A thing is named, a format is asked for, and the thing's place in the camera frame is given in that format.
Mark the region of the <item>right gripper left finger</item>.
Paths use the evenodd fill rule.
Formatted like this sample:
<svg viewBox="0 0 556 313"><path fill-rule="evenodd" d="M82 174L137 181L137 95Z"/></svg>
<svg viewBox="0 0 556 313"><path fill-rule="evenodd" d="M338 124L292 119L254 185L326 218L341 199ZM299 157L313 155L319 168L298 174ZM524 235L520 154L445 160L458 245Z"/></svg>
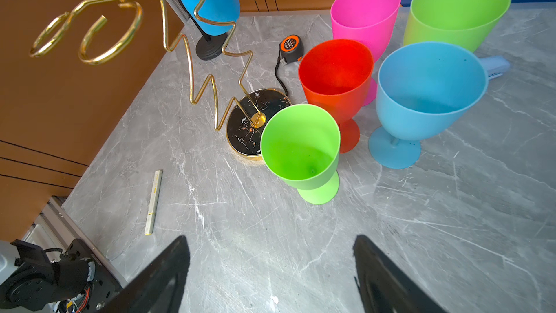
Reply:
<svg viewBox="0 0 556 313"><path fill-rule="evenodd" d="M178 236L101 311L178 312L190 264L187 238Z"/></svg>

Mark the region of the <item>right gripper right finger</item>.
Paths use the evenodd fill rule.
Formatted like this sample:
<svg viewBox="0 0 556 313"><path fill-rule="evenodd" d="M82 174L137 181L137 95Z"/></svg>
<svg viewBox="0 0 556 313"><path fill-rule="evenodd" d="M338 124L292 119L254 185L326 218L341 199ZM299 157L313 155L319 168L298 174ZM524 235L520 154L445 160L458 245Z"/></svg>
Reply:
<svg viewBox="0 0 556 313"><path fill-rule="evenodd" d="M356 237L353 255L356 261L356 284L365 312L446 313L369 237Z"/></svg>

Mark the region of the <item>green wine glass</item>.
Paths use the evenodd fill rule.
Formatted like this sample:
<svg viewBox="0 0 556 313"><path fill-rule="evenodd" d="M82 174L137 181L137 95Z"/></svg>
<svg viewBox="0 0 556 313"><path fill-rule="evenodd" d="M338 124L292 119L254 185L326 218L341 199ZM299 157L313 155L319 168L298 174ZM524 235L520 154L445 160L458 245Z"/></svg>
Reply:
<svg viewBox="0 0 556 313"><path fill-rule="evenodd" d="M326 204L338 193L340 129L323 108L291 105L276 113L261 136L267 168L311 204Z"/></svg>
<svg viewBox="0 0 556 313"><path fill-rule="evenodd" d="M475 52L511 0L412 0L403 44L446 42Z"/></svg>

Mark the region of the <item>red wine glass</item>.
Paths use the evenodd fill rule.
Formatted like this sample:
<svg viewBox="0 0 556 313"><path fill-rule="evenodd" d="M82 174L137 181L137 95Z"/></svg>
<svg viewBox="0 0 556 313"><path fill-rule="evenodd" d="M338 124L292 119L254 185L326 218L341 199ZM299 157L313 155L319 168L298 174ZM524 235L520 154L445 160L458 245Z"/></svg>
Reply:
<svg viewBox="0 0 556 313"><path fill-rule="evenodd" d="M340 153L360 140L353 117L369 91L374 58L367 46L351 39L322 42L306 53L298 69L308 103L325 109L340 128Z"/></svg>

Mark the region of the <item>magenta wine glass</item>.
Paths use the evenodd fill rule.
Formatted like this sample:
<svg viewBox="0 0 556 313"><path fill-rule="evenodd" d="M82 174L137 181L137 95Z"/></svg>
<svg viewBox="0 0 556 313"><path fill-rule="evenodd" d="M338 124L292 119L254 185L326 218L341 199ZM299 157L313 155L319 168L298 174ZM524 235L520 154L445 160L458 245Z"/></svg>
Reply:
<svg viewBox="0 0 556 313"><path fill-rule="evenodd" d="M332 37L366 45L376 62L389 45L400 5L401 0L335 0Z"/></svg>

